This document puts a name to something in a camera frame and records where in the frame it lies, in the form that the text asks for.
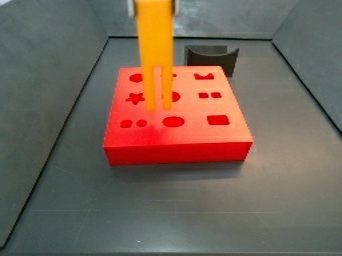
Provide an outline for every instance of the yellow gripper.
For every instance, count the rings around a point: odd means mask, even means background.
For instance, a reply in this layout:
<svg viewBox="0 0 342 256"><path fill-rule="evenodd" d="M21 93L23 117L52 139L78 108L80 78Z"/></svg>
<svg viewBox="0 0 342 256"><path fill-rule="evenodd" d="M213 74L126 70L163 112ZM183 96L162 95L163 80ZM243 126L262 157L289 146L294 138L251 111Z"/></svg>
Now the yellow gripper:
<svg viewBox="0 0 342 256"><path fill-rule="evenodd" d="M172 0L136 0L136 23L147 110L156 109L154 69L162 68L163 108L172 103Z"/></svg>

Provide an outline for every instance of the red block top surface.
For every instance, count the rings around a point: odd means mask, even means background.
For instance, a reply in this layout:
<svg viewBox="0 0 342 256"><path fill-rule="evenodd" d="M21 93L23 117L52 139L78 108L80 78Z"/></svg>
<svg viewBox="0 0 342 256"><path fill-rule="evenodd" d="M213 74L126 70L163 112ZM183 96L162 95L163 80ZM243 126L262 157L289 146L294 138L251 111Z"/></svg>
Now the red block top surface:
<svg viewBox="0 0 342 256"><path fill-rule="evenodd" d="M104 147L253 142L221 67L174 67L171 110L162 109L160 69L155 70L158 110L148 112L140 68L122 68Z"/></svg>

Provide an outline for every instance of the red shape sorter block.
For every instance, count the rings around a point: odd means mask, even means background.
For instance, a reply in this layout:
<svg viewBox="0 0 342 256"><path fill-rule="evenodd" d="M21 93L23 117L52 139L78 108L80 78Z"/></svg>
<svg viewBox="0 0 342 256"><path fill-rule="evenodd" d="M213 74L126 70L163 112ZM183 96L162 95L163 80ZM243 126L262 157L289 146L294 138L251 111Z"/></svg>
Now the red shape sorter block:
<svg viewBox="0 0 342 256"><path fill-rule="evenodd" d="M140 68L120 69L104 137L111 165L245 160L253 136L221 67L174 67L172 109L146 110Z"/></svg>

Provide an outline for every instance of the gray enclosure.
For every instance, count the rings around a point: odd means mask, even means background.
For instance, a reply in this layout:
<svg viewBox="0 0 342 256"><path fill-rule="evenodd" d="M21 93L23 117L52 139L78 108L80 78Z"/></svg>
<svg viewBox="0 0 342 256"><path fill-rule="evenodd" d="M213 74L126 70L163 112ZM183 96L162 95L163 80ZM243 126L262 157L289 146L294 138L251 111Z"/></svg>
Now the gray enclosure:
<svg viewBox="0 0 342 256"><path fill-rule="evenodd" d="M106 41L86 0L0 7L0 246Z"/></svg>
<svg viewBox="0 0 342 256"><path fill-rule="evenodd" d="M341 0L302 0L273 41L342 131L341 13Z"/></svg>
<svg viewBox="0 0 342 256"><path fill-rule="evenodd" d="M175 65L187 44L241 48L231 84L255 137L242 164L111 168L102 140L136 39L100 55L108 36L136 35L126 1L0 7L0 247L46 169L0 254L342 253L342 1L183 0L180 10L176 36L205 39L176 39Z"/></svg>
<svg viewBox="0 0 342 256"><path fill-rule="evenodd" d="M90 0L110 36L136 36L126 0ZM180 0L175 36L271 39L298 0Z"/></svg>

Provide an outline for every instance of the gray wall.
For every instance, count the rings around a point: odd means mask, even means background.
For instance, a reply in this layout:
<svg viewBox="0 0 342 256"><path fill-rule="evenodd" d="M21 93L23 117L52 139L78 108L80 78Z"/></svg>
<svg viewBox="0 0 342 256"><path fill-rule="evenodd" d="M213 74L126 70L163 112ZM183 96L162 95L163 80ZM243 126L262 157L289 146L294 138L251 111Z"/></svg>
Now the gray wall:
<svg viewBox="0 0 342 256"><path fill-rule="evenodd" d="M0 247L106 42L86 0L0 7Z"/></svg>
<svg viewBox="0 0 342 256"><path fill-rule="evenodd" d="M341 14L341 0L301 0L274 44L342 131Z"/></svg>
<svg viewBox="0 0 342 256"><path fill-rule="evenodd" d="M175 36L271 39L298 0L180 0ZM90 0L110 36L135 36L126 0Z"/></svg>

